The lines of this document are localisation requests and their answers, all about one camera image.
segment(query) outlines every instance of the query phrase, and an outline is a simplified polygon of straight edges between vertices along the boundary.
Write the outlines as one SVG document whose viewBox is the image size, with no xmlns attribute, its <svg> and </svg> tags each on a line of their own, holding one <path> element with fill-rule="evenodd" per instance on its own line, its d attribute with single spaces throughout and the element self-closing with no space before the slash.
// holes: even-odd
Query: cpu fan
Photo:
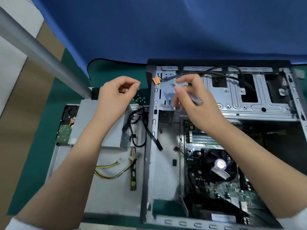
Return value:
<svg viewBox="0 0 307 230">
<path fill-rule="evenodd" d="M 222 178 L 217 173 L 212 171 L 213 167 L 217 167 L 229 174 L 227 179 Z M 232 181 L 237 176 L 237 165 L 234 160 L 228 155 L 224 150 L 211 150 L 205 154 L 205 159 L 203 162 L 204 176 L 207 181 L 210 182 L 229 182 Z"/>
</svg>

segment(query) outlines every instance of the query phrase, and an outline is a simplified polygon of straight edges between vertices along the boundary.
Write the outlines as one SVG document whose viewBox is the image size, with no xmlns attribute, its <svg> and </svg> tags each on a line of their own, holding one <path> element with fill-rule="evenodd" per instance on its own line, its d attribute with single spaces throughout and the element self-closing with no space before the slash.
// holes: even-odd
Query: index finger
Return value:
<svg viewBox="0 0 307 230">
<path fill-rule="evenodd" d="M 121 77 L 117 77 L 117 78 L 113 79 L 112 81 L 110 81 L 110 83 L 115 84 L 116 87 L 119 88 L 120 86 L 122 86 L 124 84 L 132 85 L 134 83 L 141 83 L 141 82 L 136 80 L 136 79 L 133 79 L 131 77 L 121 76 Z"/>
<path fill-rule="evenodd" d="M 204 87 L 204 83 L 197 73 L 184 75 L 176 80 L 177 84 L 181 84 L 184 82 L 192 83 L 193 87 L 196 89 Z"/>
</svg>

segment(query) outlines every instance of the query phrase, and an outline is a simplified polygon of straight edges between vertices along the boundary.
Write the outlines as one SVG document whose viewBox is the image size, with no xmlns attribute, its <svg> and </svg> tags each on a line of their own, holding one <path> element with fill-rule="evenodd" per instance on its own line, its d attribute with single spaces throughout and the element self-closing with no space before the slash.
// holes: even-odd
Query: person's left hand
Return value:
<svg viewBox="0 0 307 230">
<path fill-rule="evenodd" d="M 112 127 L 125 113 L 139 87 L 140 82 L 138 80 L 125 76 L 106 82 L 100 88 L 94 118 L 98 119 L 98 122 L 103 122 Z"/>
</svg>

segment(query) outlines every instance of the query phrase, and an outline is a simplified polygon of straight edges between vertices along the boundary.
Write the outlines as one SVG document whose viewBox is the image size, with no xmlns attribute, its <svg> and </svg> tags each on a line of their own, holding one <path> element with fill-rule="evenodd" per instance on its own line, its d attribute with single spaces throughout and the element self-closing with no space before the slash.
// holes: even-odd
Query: gray metal pole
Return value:
<svg viewBox="0 0 307 230">
<path fill-rule="evenodd" d="M 1 7 L 0 36 L 82 97 L 91 97 L 91 90 Z"/>
</svg>

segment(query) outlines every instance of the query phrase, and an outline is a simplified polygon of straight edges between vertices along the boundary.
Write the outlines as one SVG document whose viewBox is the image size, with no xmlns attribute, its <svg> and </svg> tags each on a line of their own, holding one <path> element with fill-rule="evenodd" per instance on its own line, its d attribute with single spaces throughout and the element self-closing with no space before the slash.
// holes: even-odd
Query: white connector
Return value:
<svg viewBox="0 0 307 230">
<path fill-rule="evenodd" d="M 130 157 L 130 160 L 131 161 L 134 161 L 135 159 L 139 158 L 140 157 L 140 153 L 139 152 L 136 152 L 135 154 L 133 154 L 131 157 Z"/>
</svg>

